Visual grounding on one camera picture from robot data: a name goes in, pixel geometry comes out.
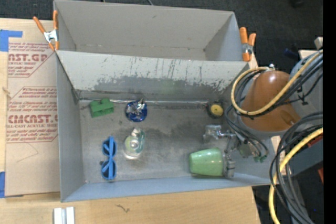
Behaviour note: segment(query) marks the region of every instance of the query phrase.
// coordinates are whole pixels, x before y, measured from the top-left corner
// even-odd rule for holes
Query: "blue tape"
[[[22,31],[0,30],[0,51],[8,51],[10,37],[22,37]]]
[[[5,198],[5,172],[0,172],[0,198]]]

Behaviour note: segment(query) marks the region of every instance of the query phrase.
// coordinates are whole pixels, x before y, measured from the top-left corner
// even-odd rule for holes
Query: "cardboard sheet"
[[[52,30],[51,21],[41,22]],[[8,66],[1,95],[5,196],[59,191],[55,53],[33,20],[0,19],[0,29],[22,32],[22,38],[9,37],[1,58]]]

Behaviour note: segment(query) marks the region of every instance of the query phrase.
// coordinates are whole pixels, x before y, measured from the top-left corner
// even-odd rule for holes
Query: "metal bracket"
[[[75,224],[75,208],[54,208],[53,224]]]

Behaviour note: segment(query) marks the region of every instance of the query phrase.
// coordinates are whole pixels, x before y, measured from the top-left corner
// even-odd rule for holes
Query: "gray box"
[[[61,201],[269,184],[268,162],[238,152],[233,178],[192,176],[188,168],[190,153],[225,147],[202,143],[205,125],[226,126],[205,104],[230,104],[230,87],[248,68],[233,12],[65,0],[54,6]],[[114,112],[92,118],[89,103],[102,98],[114,102]],[[140,98],[148,115],[134,123],[124,110]],[[146,133],[145,147],[129,160],[123,141],[134,127]],[[111,135],[117,176],[108,182],[101,144]]]

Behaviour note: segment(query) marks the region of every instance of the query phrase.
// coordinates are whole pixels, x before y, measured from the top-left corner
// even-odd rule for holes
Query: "orange clamp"
[[[58,41],[58,12],[57,10],[54,10],[53,13],[53,21],[54,21],[54,29],[50,32],[46,32],[43,25],[39,21],[39,19],[34,16],[33,17],[34,22],[36,23],[38,29],[41,31],[41,33],[45,36],[49,47],[55,51],[59,49],[59,41]],[[55,47],[52,45],[51,40],[55,39]]]

